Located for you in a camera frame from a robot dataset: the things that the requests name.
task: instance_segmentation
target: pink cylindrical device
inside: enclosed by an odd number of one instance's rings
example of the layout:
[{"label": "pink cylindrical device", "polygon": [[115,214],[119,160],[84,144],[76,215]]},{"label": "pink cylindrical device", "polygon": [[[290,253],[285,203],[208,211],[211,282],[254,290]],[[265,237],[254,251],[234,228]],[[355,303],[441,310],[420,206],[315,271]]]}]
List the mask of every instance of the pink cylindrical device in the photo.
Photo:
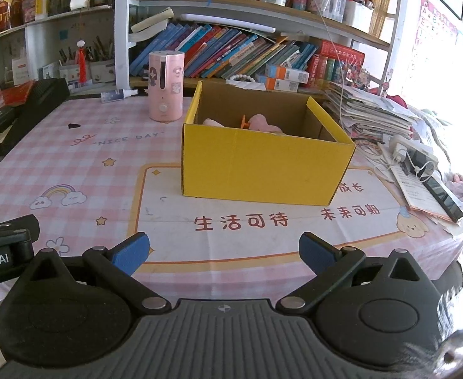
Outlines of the pink cylindrical device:
[{"label": "pink cylindrical device", "polygon": [[149,54],[149,117],[160,122],[182,117],[184,53],[154,51]]}]

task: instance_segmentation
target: cloud print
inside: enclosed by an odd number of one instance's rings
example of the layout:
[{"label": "cloud print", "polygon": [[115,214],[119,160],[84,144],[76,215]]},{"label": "cloud print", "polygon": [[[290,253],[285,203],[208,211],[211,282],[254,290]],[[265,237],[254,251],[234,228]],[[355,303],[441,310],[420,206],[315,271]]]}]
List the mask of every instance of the cloud print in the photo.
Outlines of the cloud print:
[{"label": "cloud print", "polygon": [[74,203],[83,203],[86,200],[86,195],[81,192],[69,192],[66,197],[61,200],[61,205],[73,205]]},{"label": "cloud print", "polygon": [[38,196],[30,205],[31,210],[50,207],[50,199],[46,196]]}]

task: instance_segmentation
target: plush toy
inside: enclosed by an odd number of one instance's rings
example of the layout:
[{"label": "plush toy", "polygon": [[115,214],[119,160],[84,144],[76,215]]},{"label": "plush toy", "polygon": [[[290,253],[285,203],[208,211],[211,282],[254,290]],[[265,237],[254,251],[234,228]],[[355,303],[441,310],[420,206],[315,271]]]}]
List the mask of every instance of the plush toy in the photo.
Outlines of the plush toy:
[{"label": "plush toy", "polygon": [[202,125],[208,125],[209,127],[224,127],[224,125],[221,125],[217,121],[211,120],[210,118],[207,118],[205,121],[203,121]]},{"label": "plush toy", "polygon": [[256,114],[251,117],[248,122],[249,129],[252,131],[273,132],[276,134],[283,134],[282,130],[275,125],[268,125],[266,118],[262,114]]}]

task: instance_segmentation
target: pen holder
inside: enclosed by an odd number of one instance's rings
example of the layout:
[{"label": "pen holder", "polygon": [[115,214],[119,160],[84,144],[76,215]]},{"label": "pen holder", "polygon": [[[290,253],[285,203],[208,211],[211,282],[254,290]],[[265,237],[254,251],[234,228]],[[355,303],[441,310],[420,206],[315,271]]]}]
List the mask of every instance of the pen holder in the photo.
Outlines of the pen holder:
[{"label": "pen holder", "polygon": [[307,10],[314,14],[342,22],[347,0],[309,0]]},{"label": "pen holder", "polygon": [[372,22],[372,14],[372,8],[367,8],[356,1],[348,1],[343,13],[343,22],[367,33]]},{"label": "pen holder", "polygon": [[[89,63],[86,63],[86,75],[91,75]],[[67,84],[79,82],[79,64],[62,65],[60,67],[60,78],[64,78]]]},{"label": "pen holder", "polygon": [[116,80],[114,60],[97,61],[89,63],[91,67],[91,77],[95,83],[109,83]]}]

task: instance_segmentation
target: table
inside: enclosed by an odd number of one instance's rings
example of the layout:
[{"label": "table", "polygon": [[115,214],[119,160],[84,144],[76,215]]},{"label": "table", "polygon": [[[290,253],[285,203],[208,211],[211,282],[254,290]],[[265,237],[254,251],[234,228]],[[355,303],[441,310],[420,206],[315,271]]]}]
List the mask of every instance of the table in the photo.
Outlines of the table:
[{"label": "table", "polygon": [[[409,214],[395,186],[377,178],[359,153],[329,207],[182,196],[183,118],[150,120],[148,100],[59,106],[0,163],[0,222],[35,214],[41,229],[35,251],[51,247],[60,255],[146,232],[151,254],[134,276],[172,303],[275,303],[314,276],[297,252],[307,231],[369,256],[407,248],[432,279],[463,248],[463,234],[453,238],[422,214]],[[0,300],[11,285],[0,284]]]}]

